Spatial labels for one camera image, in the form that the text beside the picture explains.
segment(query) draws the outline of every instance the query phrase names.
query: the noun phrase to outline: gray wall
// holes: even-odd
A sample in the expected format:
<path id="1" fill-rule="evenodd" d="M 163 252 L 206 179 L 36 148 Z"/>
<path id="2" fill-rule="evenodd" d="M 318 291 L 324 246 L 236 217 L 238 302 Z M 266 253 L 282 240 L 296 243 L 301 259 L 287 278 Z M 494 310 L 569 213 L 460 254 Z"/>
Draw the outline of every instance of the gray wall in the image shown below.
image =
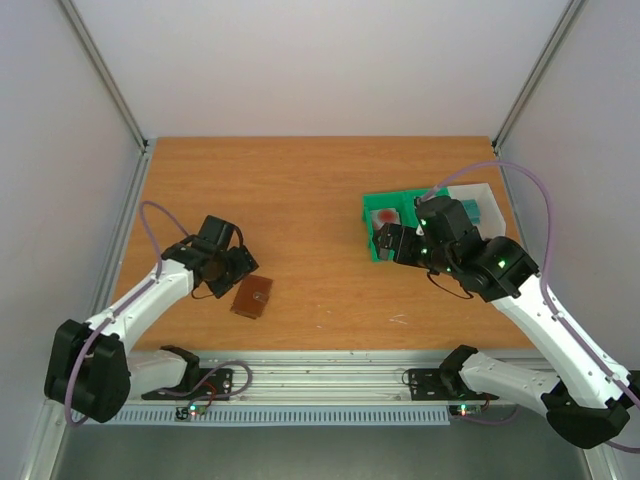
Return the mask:
<path id="1" fill-rule="evenodd" d="M 591 0 L 503 149 L 537 172 L 559 224 L 551 286 L 617 360 L 640 367 L 640 4 Z M 508 174 L 524 236 L 542 259 L 537 191 Z M 627 440 L 640 444 L 640 418 Z M 628 462 L 640 461 L 624 455 Z"/>
<path id="2" fill-rule="evenodd" d="M 17 478 L 53 333 L 96 289 L 136 147 L 52 0 L 0 7 L 0 478 Z"/>
<path id="3" fill-rule="evenodd" d="M 497 133 L 567 0 L 76 0 L 149 137 Z"/>

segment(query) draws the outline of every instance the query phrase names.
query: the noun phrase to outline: wooden table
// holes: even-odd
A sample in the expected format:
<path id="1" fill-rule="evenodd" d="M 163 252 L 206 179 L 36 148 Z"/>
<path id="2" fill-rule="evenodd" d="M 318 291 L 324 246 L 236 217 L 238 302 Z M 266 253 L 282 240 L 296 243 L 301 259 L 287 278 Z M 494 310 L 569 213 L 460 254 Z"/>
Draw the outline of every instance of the wooden table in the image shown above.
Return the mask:
<path id="1" fill-rule="evenodd" d="M 207 214 L 240 226 L 274 279 L 265 314 L 229 311 L 220 300 L 183 299 L 138 342 L 190 350 L 443 349 L 530 347 L 520 331 L 480 299 L 457 299 L 424 270 L 373 263 L 362 222 L 362 195 L 434 185 L 471 163 L 494 158 L 479 137 L 163 138 L 143 199 L 155 200 L 197 232 Z M 460 183 L 488 182 L 516 235 L 498 169 Z M 163 247 L 182 235 L 162 214 L 149 219 Z M 117 294 L 154 264 L 139 220 Z M 450 288 L 456 285 L 444 279 Z M 205 294 L 203 286 L 197 292 Z"/>

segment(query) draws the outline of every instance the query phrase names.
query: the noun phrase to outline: white box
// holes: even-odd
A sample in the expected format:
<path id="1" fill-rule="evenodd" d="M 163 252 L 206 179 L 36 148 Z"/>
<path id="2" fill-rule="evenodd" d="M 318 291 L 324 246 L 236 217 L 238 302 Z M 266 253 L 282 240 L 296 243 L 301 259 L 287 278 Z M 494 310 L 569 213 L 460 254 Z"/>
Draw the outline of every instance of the white box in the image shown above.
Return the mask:
<path id="1" fill-rule="evenodd" d="M 476 225 L 484 239 L 498 237 L 507 233 L 507 224 L 498 208 L 488 183 L 454 185 L 447 187 L 449 196 L 456 200 L 475 200 L 480 210 L 480 224 Z"/>

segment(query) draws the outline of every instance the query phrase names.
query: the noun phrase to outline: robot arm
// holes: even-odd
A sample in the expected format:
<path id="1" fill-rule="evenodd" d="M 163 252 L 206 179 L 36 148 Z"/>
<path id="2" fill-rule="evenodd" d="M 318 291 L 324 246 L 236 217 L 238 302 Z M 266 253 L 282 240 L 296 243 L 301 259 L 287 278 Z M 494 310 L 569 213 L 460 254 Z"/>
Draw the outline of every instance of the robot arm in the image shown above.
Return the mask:
<path id="1" fill-rule="evenodd" d="M 240 245 L 229 248 L 234 232 Z M 73 383 L 71 406 L 98 422 L 111 419 L 127 398 L 162 387 L 189 391 L 197 381 L 198 360 L 177 347 L 162 347 L 152 356 L 130 355 L 142 334 L 174 303 L 205 283 L 222 297 L 258 264 L 243 245 L 238 228 L 208 216 L 197 235 L 168 248 L 136 287 L 84 323 L 67 320 L 56 331 L 45 395 L 64 403 Z M 71 372 L 92 334 L 110 323 L 90 345 L 76 378 Z"/>
<path id="2" fill-rule="evenodd" d="M 566 440 L 591 448 L 616 436 L 632 403 L 558 322 L 540 293 L 538 266 L 513 240 L 484 240 L 462 204 L 447 196 L 417 202 L 418 229 L 386 224 L 374 236 L 380 258 L 449 275 L 509 317 L 557 373 L 536 372 L 460 346 L 440 366 L 452 396 L 465 391 L 498 395 L 546 416 Z M 567 322 L 624 385 L 640 382 L 608 356 L 551 296 Z"/>

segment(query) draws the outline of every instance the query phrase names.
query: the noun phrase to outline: cable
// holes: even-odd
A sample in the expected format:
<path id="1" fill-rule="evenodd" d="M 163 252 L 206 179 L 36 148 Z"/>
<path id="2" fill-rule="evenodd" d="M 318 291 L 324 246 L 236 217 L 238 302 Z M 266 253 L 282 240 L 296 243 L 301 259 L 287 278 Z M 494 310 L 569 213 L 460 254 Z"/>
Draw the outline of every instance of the cable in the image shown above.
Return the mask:
<path id="1" fill-rule="evenodd" d="M 485 397 L 487 397 L 487 401 L 484 402 L 484 405 L 482 406 L 482 408 L 480 409 L 483 412 L 486 412 L 489 409 L 489 406 L 491 405 L 491 397 L 489 396 L 488 393 L 484 394 Z"/>
<path id="2" fill-rule="evenodd" d="M 626 445 L 621 445 L 619 443 L 612 442 L 612 441 L 608 441 L 605 443 L 609 445 L 611 448 L 615 448 L 616 450 L 620 450 L 621 452 L 635 453 L 635 454 L 640 453 L 640 447 L 627 447 Z"/>
<path id="3" fill-rule="evenodd" d="M 216 398 L 216 394 L 218 393 L 218 390 L 216 390 L 216 387 L 211 385 L 209 382 L 204 382 L 202 385 L 204 385 L 205 387 L 209 387 L 211 389 L 211 395 L 209 396 L 209 403 L 207 403 L 207 406 L 204 407 L 205 408 L 205 412 L 206 412 L 207 409 L 213 403 L 213 400 Z"/>
<path id="4" fill-rule="evenodd" d="M 213 293 L 210 293 L 208 295 L 202 295 L 201 297 L 196 297 L 194 291 L 191 290 L 191 298 L 193 298 L 194 300 L 203 300 L 203 299 L 209 298 L 209 297 L 213 297 Z"/>
<path id="5" fill-rule="evenodd" d="M 238 236 L 238 246 L 242 247 L 244 245 L 244 237 L 242 236 L 242 231 L 237 227 L 233 226 L 233 231 L 236 232 Z"/>
<path id="6" fill-rule="evenodd" d="M 481 418 L 474 418 L 469 416 L 460 416 L 461 420 L 465 422 L 477 423 L 478 425 L 489 425 L 492 427 L 499 427 L 501 425 L 508 425 L 513 422 L 518 415 L 520 414 L 520 406 L 516 405 L 516 408 L 509 414 L 509 416 L 503 418 L 502 420 L 482 420 Z"/>
<path id="7" fill-rule="evenodd" d="M 440 285 L 438 282 L 436 282 L 436 281 L 433 279 L 433 275 L 431 275 L 431 272 L 427 272 L 427 278 L 429 279 L 429 281 L 430 281 L 431 283 L 433 283 L 433 284 L 434 284 L 436 287 L 438 287 L 440 290 L 444 290 L 445 292 L 450 293 L 450 294 L 451 294 L 451 295 L 453 295 L 454 297 L 461 298 L 462 300 L 471 300 L 472 298 L 474 298 L 474 297 L 473 297 L 473 295 L 472 295 L 470 292 L 468 292 L 468 291 L 466 291 L 466 290 L 464 290 L 464 289 L 463 289 L 463 290 L 464 290 L 464 292 L 467 294 L 467 296 L 466 296 L 466 297 L 463 297 L 462 295 L 458 295 L 457 293 L 452 292 L 452 291 L 451 291 L 451 290 L 449 290 L 448 288 L 443 287 L 442 285 Z"/>
<path id="8" fill-rule="evenodd" d="M 458 170 L 456 173 L 452 175 L 449 175 L 447 178 L 445 178 L 443 181 L 441 181 L 435 187 L 433 187 L 431 190 L 425 193 L 422 197 L 420 197 L 420 200 L 426 201 L 430 199 L 438 192 L 438 190 L 440 190 L 443 187 L 446 187 L 456 178 L 484 167 L 512 168 L 513 170 L 516 170 L 526 175 L 527 177 L 529 177 L 533 181 L 533 183 L 535 183 L 535 185 L 538 187 L 538 190 L 540 190 L 540 193 L 542 193 L 542 196 L 544 197 L 544 203 L 547 209 L 547 245 L 546 245 L 546 251 L 544 256 L 544 262 L 542 264 L 542 269 L 540 272 L 540 293 L 542 294 L 542 298 L 544 299 L 545 303 L 549 307 L 549 310 L 551 310 L 551 314 L 553 315 L 553 317 L 564 327 L 564 329 L 580 345 L 580 347 L 582 347 L 582 349 L 587 353 L 587 355 L 591 358 L 591 360 L 593 360 L 594 363 L 598 365 L 598 368 L 600 368 L 600 370 L 602 370 L 602 372 L 605 375 L 607 375 L 607 377 L 611 378 L 613 383 L 622 392 L 624 392 L 625 395 L 627 395 L 627 397 L 629 397 L 629 399 L 634 403 L 634 405 L 640 410 L 640 398 L 638 398 L 635 395 L 635 393 L 631 391 L 629 387 L 627 387 L 624 383 L 622 383 L 622 381 L 619 378 L 617 378 L 617 375 L 613 372 L 613 370 L 609 368 L 609 366 L 600 358 L 600 356 L 593 351 L 591 346 L 578 334 L 578 332 L 571 326 L 571 324 L 567 321 L 567 319 L 564 318 L 564 316 L 562 315 L 558 307 L 555 305 L 555 303 L 553 303 L 553 299 L 549 294 L 549 275 L 551 270 L 550 266 L 551 266 L 551 259 L 553 258 L 553 251 L 555 248 L 555 235 L 554 235 L 555 219 L 553 216 L 553 204 L 551 201 L 551 194 L 549 193 L 549 190 L 544 185 L 542 180 L 538 178 L 536 174 L 534 174 L 532 171 L 524 167 L 521 167 L 520 165 L 515 165 L 513 163 L 506 163 L 506 162 L 500 162 L 500 161 L 475 163 L 473 165 L 469 165 L 466 168 L 463 168 L 462 170 Z M 607 442 L 607 444 L 612 448 L 617 448 L 624 452 L 640 453 L 640 448 L 626 447 L 624 445 L 619 445 L 615 442 Z"/>
<path id="9" fill-rule="evenodd" d="M 160 210 L 162 213 L 167 215 L 169 219 L 171 219 L 171 221 L 182 231 L 182 233 L 184 233 L 185 237 L 188 237 L 189 233 L 178 221 L 178 219 L 166 208 L 164 208 L 162 205 L 159 205 L 158 203 L 152 202 L 150 200 L 145 200 L 144 202 L 140 203 L 140 206 L 138 207 L 138 214 L 140 215 L 140 220 L 142 221 L 142 226 L 144 228 L 144 231 L 149 237 L 149 240 L 151 241 L 151 245 L 153 247 L 153 251 L 156 254 L 156 275 L 155 276 L 156 276 L 156 279 L 158 279 L 160 278 L 160 275 L 162 275 L 162 252 L 160 251 L 158 240 L 153 234 L 153 231 L 151 230 L 151 227 L 149 226 L 149 222 L 147 221 L 147 217 L 144 213 L 144 207 L 147 205 L 155 207 L 158 210 Z M 80 369 L 82 368 L 82 363 L 84 362 L 85 357 L 89 353 L 89 350 L 91 349 L 95 341 L 98 339 L 102 331 L 105 328 L 107 328 L 107 326 L 110 323 L 115 323 L 118 315 L 120 315 L 136 299 L 140 298 L 140 296 L 144 294 L 147 290 L 149 290 L 149 288 L 151 288 L 151 286 L 154 284 L 155 284 L 155 280 L 151 279 L 147 283 L 145 283 L 142 287 L 140 287 L 138 290 L 136 290 L 134 293 L 132 293 L 126 300 L 124 300 L 118 307 L 116 307 L 113 310 L 113 313 L 111 316 L 107 316 L 107 318 L 104 319 L 104 321 L 98 326 L 98 328 L 96 328 L 91 333 L 91 335 L 89 335 L 89 338 L 87 338 L 87 340 L 84 342 L 84 345 L 80 349 L 80 352 L 76 357 L 76 361 L 73 364 L 71 373 L 69 374 L 69 382 L 67 383 L 67 389 L 64 394 L 64 417 L 65 417 L 65 420 L 67 421 L 67 424 L 70 427 L 72 428 L 79 427 L 84 422 L 86 422 L 87 419 L 89 418 L 85 415 L 79 421 L 76 422 L 73 420 L 73 416 L 71 412 L 71 404 L 73 402 L 73 390 L 75 389 L 76 382 L 78 380 L 78 375 L 80 373 Z"/>
<path id="10" fill-rule="evenodd" d="M 198 390 L 198 388 L 200 388 L 207 381 L 207 378 L 209 378 L 211 375 L 216 373 L 221 368 L 229 367 L 229 366 L 237 366 L 237 367 L 243 368 L 244 371 L 247 372 L 247 381 L 238 390 L 234 390 L 233 392 L 229 392 L 229 393 L 219 393 L 219 394 L 216 395 L 216 398 L 230 398 L 230 397 L 234 397 L 236 395 L 240 395 L 242 392 L 247 390 L 251 386 L 251 383 L 253 382 L 253 372 L 251 371 L 251 368 L 249 368 L 249 365 L 247 365 L 245 362 L 243 362 L 241 360 L 230 360 L 228 362 L 222 362 L 219 365 L 213 367 L 211 370 L 209 370 L 205 374 L 204 377 L 202 377 L 200 379 L 200 381 L 198 383 L 196 383 L 196 386 L 193 387 L 188 392 L 174 392 L 170 388 L 161 388 L 159 390 L 156 390 L 156 392 L 164 393 L 165 395 L 170 395 L 172 397 L 186 397 L 187 395 L 191 395 L 193 392 Z M 207 398 L 207 397 L 204 397 L 204 398 L 199 397 L 198 399 L 196 399 L 194 401 L 203 400 L 205 398 Z"/>

